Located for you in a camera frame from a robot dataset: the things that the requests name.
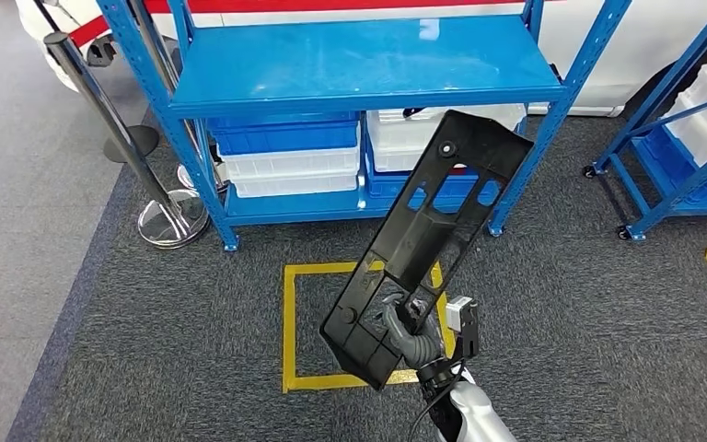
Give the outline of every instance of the stanchion post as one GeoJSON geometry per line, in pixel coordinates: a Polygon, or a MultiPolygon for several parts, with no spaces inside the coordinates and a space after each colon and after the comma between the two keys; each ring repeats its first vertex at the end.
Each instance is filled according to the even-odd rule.
{"type": "MultiPolygon", "coordinates": [[[[161,77],[161,81],[164,83],[164,87],[167,88],[170,94],[175,92],[178,87],[178,82],[180,81],[180,75],[178,74],[177,67],[172,63],[172,59],[169,56],[169,51],[167,45],[164,44],[164,39],[161,34],[158,33],[156,29],[156,24],[153,22],[153,18],[150,13],[147,12],[143,0],[127,0],[129,7],[134,12],[134,17],[136,18],[136,27],[139,29],[139,33],[142,36],[142,40],[145,41],[145,47],[147,48],[147,53],[150,55],[150,59],[153,65],[158,71],[158,76],[161,77]]],[[[183,120],[185,125],[185,131],[188,133],[188,137],[191,139],[191,144],[199,156],[210,155],[207,152],[208,142],[207,140],[200,140],[197,137],[196,127],[191,120],[183,120]]],[[[224,181],[218,169],[213,161],[213,177],[215,180],[215,188],[219,192],[226,190],[227,182],[224,181]]],[[[189,188],[193,188],[193,183],[190,180],[188,172],[182,166],[178,167],[178,178],[180,182],[189,188]]]]}
{"type": "Polygon", "coordinates": [[[167,192],[68,34],[53,32],[44,38],[44,44],[104,121],[115,146],[153,199],[139,217],[142,237],[160,249],[176,249],[198,237],[209,224],[199,195],[185,189],[167,192]]]}

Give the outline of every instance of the cable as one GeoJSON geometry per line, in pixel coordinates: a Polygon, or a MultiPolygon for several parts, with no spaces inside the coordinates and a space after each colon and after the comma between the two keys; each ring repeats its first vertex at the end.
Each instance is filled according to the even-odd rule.
{"type": "Polygon", "coordinates": [[[454,376],[454,378],[451,380],[451,383],[448,384],[448,387],[443,389],[443,391],[440,392],[437,396],[435,396],[434,399],[432,399],[431,402],[427,403],[427,405],[422,409],[422,412],[419,413],[415,419],[413,419],[413,424],[411,425],[411,431],[408,432],[408,442],[411,442],[413,440],[413,434],[416,432],[416,429],[419,427],[419,423],[422,421],[422,418],[429,413],[429,411],[432,409],[432,407],[436,406],[437,403],[443,399],[444,396],[446,396],[448,393],[451,392],[451,390],[454,388],[454,386],[459,382],[459,379],[462,378],[462,372],[465,371],[465,362],[466,360],[463,358],[461,364],[459,364],[459,371],[457,372],[457,375],[454,376]]]}

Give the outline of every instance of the red stripe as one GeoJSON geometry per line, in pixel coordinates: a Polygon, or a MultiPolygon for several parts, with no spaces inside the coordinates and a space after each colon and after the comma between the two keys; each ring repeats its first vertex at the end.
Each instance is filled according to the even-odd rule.
{"type": "MultiPolygon", "coordinates": [[[[391,7],[430,7],[463,5],[501,5],[523,0],[188,0],[191,12],[280,12],[337,11],[341,9],[386,9],[391,7]]],[[[147,10],[169,13],[166,0],[145,0],[147,10]]]]}
{"type": "Polygon", "coordinates": [[[80,46],[86,44],[87,42],[98,37],[102,32],[109,29],[110,26],[104,21],[103,16],[98,16],[86,23],[85,25],[73,30],[69,34],[69,38],[77,45],[80,46]]]}

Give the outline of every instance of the blue metal shelf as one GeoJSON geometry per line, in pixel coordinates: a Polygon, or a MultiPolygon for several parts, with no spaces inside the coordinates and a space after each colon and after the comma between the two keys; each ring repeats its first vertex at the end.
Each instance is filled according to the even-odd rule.
{"type": "Polygon", "coordinates": [[[554,101],[564,87],[520,16],[197,29],[181,118],[554,101]]]}
{"type": "Polygon", "coordinates": [[[503,190],[489,222],[490,233],[501,234],[632,2],[602,2],[573,64],[560,79],[537,44],[543,1],[526,1],[520,15],[198,29],[186,0],[167,0],[183,58],[175,90],[169,90],[159,74],[166,69],[165,60],[159,59],[167,57],[156,57],[157,31],[137,26],[133,2],[97,3],[225,249],[236,250],[232,226],[382,216],[390,199],[368,198],[361,181],[356,192],[258,199],[239,199],[229,192],[221,204],[212,181],[212,160],[205,154],[204,125],[209,118],[548,102],[534,147],[503,190]],[[201,161],[182,119],[194,120],[199,129],[201,161]]]}
{"type": "Polygon", "coordinates": [[[627,121],[600,158],[585,169],[587,177],[605,173],[611,166],[635,201],[641,217],[621,226],[621,238],[645,239],[645,232],[668,216],[707,215],[707,162],[698,166],[684,144],[668,131],[666,124],[707,109],[707,103],[650,122],[660,105],[707,49],[707,25],[674,63],[643,105],[627,121]],[[632,149],[661,200],[651,206],[622,163],[622,153],[632,149]]]}

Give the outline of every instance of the black cable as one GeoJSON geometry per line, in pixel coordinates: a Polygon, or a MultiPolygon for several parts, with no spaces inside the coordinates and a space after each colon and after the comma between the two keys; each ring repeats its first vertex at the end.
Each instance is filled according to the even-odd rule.
{"type": "Polygon", "coordinates": [[[47,20],[47,24],[50,25],[50,28],[52,28],[53,32],[60,32],[61,29],[58,28],[58,25],[55,23],[55,20],[52,19],[52,16],[50,15],[49,12],[47,12],[47,8],[44,7],[44,3],[42,0],[34,0],[34,3],[36,4],[37,8],[39,9],[39,12],[44,16],[44,19],[47,20]]]}
{"type": "Polygon", "coordinates": [[[422,409],[422,412],[419,413],[415,419],[413,419],[413,424],[411,425],[411,431],[408,432],[408,442],[411,442],[413,440],[413,434],[416,432],[416,429],[419,427],[419,423],[422,421],[422,418],[429,413],[430,410],[432,410],[432,407],[436,406],[437,403],[443,399],[444,396],[446,396],[448,393],[451,392],[451,390],[454,388],[454,386],[459,382],[459,380],[462,378],[462,372],[465,371],[465,362],[466,360],[463,358],[461,364],[459,364],[459,372],[457,373],[456,376],[451,380],[451,383],[448,384],[448,387],[443,389],[443,391],[440,392],[437,396],[435,396],[434,399],[432,399],[431,402],[427,403],[426,407],[422,409]]]}

